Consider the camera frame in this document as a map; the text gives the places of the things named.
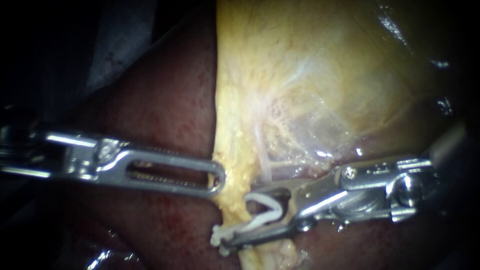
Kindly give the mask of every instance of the metal grasper jaw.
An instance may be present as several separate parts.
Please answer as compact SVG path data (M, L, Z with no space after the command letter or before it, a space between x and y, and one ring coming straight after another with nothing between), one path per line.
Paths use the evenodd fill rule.
M317 179L274 181L268 187L254 189L251 194L274 194L278 189L290 192L283 218L249 229L234 229L217 241L216 246L226 256L291 238L309 231L322 220L343 224L372 219L400 222L418 211L419 203L435 190L435 184L436 176L428 160L405 156L338 166Z
M38 154L31 156L28 162L1 164L1 172L43 180L76 181L203 199L218 194L225 184L223 167L209 159L137 146L128 141L92 133L48 130L32 135L42 145ZM215 182L208 187L206 183L195 184L141 172L138 167L162 167L212 174Z

